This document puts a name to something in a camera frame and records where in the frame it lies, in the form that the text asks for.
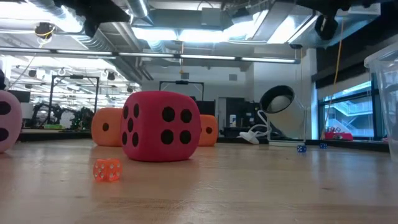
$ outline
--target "plastic bin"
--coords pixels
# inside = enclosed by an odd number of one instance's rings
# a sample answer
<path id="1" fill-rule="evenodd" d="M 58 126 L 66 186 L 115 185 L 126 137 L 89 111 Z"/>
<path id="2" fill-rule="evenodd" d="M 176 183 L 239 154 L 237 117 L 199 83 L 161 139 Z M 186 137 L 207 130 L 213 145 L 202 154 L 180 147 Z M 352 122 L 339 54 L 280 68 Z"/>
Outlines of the plastic bin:
<path id="1" fill-rule="evenodd" d="M 391 159 L 398 162 L 398 42 L 370 55 L 364 64 L 377 76 Z"/>

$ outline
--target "hanging cable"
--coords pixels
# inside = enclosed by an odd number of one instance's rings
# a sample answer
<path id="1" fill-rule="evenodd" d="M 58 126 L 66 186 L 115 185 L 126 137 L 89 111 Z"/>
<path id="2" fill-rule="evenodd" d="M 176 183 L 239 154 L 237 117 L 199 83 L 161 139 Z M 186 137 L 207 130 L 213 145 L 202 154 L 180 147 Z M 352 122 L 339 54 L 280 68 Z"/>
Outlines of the hanging cable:
<path id="1" fill-rule="evenodd" d="M 44 37 L 44 40 L 42 43 L 40 43 L 39 48 L 41 49 L 45 44 L 49 43 L 50 41 L 47 41 L 47 37 L 50 36 L 52 34 L 52 32 L 55 30 L 55 26 L 54 28 L 51 30 L 51 32 L 48 32 L 46 34 L 46 36 Z M 11 87 L 13 87 L 20 79 L 21 77 L 25 74 L 26 70 L 30 67 L 30 65 L 32 64 L 33 60 L 36 58 L 37 53 L 34 54 L 34 56 L 32 57 L 32 59 L 30 60 L 30 62 L 28 63 L 28 65 L 26 66 L 26 68 L 24 69 L 24 71 L 18 76 L 18 78 L 10 84 L 10 87 L 7 90 L 10 90 Z"/>
<path id="2" fill-rule="evenodd" d="M 337 77 L 338 77 L 338 68 L 339 68 L 339 66 L 340 66 L 340 57 L 341 57 L 341 46 L 342 46 L 342 43 L 343 43 L 343 31 L 344 31 L 344 19 L 342 20 L 342 22 L 341 22 L 341 34 L 340 34 L 340 43 L 339 43 L 339 45 L 338 45 L 338 54 L 337 54 L 337 63 L 336 63 L 336 73 L 335 73 L 335 80 L 334 80 L 334 82 L 333 82 L 333 92 L 335 92 L 335 90 L 336 90 L 336 82 L 337 82 Z M 329 104 L 328 104 L 328 111 L 327 111 L 327 113 L 326 113 L 326 118 L 325 118 L 325 121 L 323 122 L 323 129 L 322 129 L 322 132 L 321 132 L 321 140 L 324 140 L 324 138 L 325 138 L 325 126 L 326 126 L 326 122 L 328 121 L 328 118 L 329 118 L 329 111 L 330 111 L 330 107 L 331 107 L 331 102 L 332 102 L 332 100 L 333 100 L 333 95 L 334 94 L 332 94 L 331 96 L 330 96 L 330 101 L 329 101 Z"/>
<path id="3" fill-rule="evenodd" d="M 209 4 L 212 8 L 214 8 L 213 5 L 212 5 L 210 2 L 208 2 L 208 1 L 206 1 L 206 0 L 201 0 L 201 1 L 199 2 L 199 5 L 198 5 L 198 7 L 197 7 L 197 10 L 199 10 L 199 6 L 200 6 L 203 2 Z"/>

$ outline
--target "wooden tabletop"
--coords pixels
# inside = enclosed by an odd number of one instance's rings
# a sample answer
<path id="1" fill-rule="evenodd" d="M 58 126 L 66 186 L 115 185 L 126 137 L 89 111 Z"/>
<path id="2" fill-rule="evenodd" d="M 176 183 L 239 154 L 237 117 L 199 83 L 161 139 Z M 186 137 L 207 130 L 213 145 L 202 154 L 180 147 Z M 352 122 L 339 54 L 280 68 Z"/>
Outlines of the wooden tabletop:
<path id="1" fill-rule="evenodd" d="M 119 158 L 122 179 L 93 180 Z M 359 150 L 217 144 L 189 161 L 129 160 L 90 140 L 0 154 L 0 223 L 398 223 L 398 164 Z"/>

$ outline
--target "fluorescent light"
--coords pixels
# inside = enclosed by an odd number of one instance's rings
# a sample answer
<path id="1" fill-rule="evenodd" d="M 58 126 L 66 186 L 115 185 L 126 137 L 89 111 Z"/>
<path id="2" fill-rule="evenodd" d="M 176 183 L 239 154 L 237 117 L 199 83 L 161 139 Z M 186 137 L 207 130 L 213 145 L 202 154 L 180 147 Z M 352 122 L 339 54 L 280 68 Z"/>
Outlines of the fluorescent light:
<path id="1" fill-rule="evenodd" d="M 235 57 L 232 56 L 214 56 L 214 55 L 181 55 L 181 58 L 235 60 Z"/>
<path id="2" fill-rule="evenodd" d="M 227 41 L 228 37 L 220 30 L 194 30 L 182 31 L 179 40 L 198 43 L 218 43 Z"/>
<path id="3" fill-rule="evenodd" d="M 286 43 L 295 31 L 294 19 L 291 16 L 287 16 L 286 19 L 279 25 L 273 35 L 269 38 L 267 43 L 269 44 L 284 44 Z"/>
<path id="4" fill-rule="evenodd" d="M 242 61 L 245 62 L 272 62 L 272 63 L 295 63 L 294 59 L 282 59 L 282 58 L 254 58 L 254 57 L 242 57 Z"/>
<path id="5" fill-rule="evenodd" d="M 256 34 L 257 30 L 259 30 L 262 22 L 266 18 L 268 12 L 269 12 L 268 10 L 264 10 L 264 11 L 261 11 L 261 12 L 257 12 L 257 13 L 255 13 L 253 15 L 253 20 L 255 22 L 254 22 L 254 24 L 252 26 L 252 29 L 246 35 L 246 40 L 253 38 L 254 34 Z"/>
<path id="6" fill-rule="evenodd" d="M 31 3 L 0 2 L 1 19 L 22 19 L 26 22 L 49 21 L 52 15 L 44 12 Z"/>
<path id="7" fill-rule="evenodd" d="M 174 54 L 121 52 L 120 56 L 174 58 Z"/>
<path id="8" fill-rule="evenodd" d="M 306 23 L 303 27 L 301 27 L 294 35 L 288 40 L 288 43 L 295 41 L 300 35 L 304 33 L 316 20 L 318 19 L 318 15 L 314 16 L 308 23 Z"/>
<path id="9" fill-rule="evenodd" d="M 76 91 L 80 90 L 80 88 L 76 85 L 67 85 L 67 88 L 70 88 L 70 89 L 76 90 Z"/>
<path id="10" fill-rule="evenodd" d="M 233 24 L 231 27 L 224 30 L 227 37 L 243 37 L 252 29 L 254 22 L 246 21 Z"/>
<path id="11" fill-rule="evenodd" d="M 143 40 L 177 40 L 177 35 L 172 29 L 143 29 L 132 28 L 138 39 Z"/>
<path id="12" fill-rule="evenodd" d="M 29 48 L 14 48 L 14 47 L 0 47 L 1 51 L 6 52 L 28 52 L 28 53 L 50 53 L 49 49 L 29 49 Z"/>
<path id="13" fill-rule="evenodd" d="M 112 55 L 111 52 L 96 52 L 90 50 L 57 50 L 60 54 L 78 54 L 78 55 Z"/>

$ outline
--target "yellow cable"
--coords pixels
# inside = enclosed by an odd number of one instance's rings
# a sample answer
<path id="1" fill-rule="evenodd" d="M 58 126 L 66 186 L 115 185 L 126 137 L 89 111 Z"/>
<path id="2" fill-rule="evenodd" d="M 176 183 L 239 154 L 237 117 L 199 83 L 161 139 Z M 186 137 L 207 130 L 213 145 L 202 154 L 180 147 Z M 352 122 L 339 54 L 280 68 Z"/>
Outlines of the yellow cable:
<path id="1" fill-rule="evenodd" d="M 35 32 L 35 34 L 38 35 L 38 36 L 48 36 L 48 35 L 50 35 L 52 32 L 54 32 L 54 30 L 55 30 L 55 26 L 52 28 L 52 30 L 51 30 L 50 32 L 47 32 L 47 33 L 45 33 L 45 34 L 38 34 L 38 33 Z"/>
<path id="2" fill-rule="evenodd" d="M 337 76 L 338 76 L 338 68 L 340 66 L 340 56 L 341 56 L 341 45 L 343 43 L 343 31 L 344 31 L 344 19 L 341 22 L 341 34 L 340 34 L 340 43 L 338 46 L 338 54 L 337 54 L 337 65 L 336 65 L 336 73 L 335 73 L 335 81 L 333 82 L 333 92 L 335 92 L 336 90 L 336 82 L 337 82 Z M 322 129 L 322 133 L 321 133 L 321 140 L 323 140 L 325 138 L 325 126 L 326 126 L 326 122 L 328 121 L 329 118 L 329 110 L 330 110 L 330 106 L 331 106 L 331 101 L 333 99 L 333 95 L 332 94 L 330 96 L 330 101 L 329 101 L 329 107 L 328 107 L 328 112 L 326 114 L 326 119 L 325 122 L 323 123 L 323 129 Z"/>

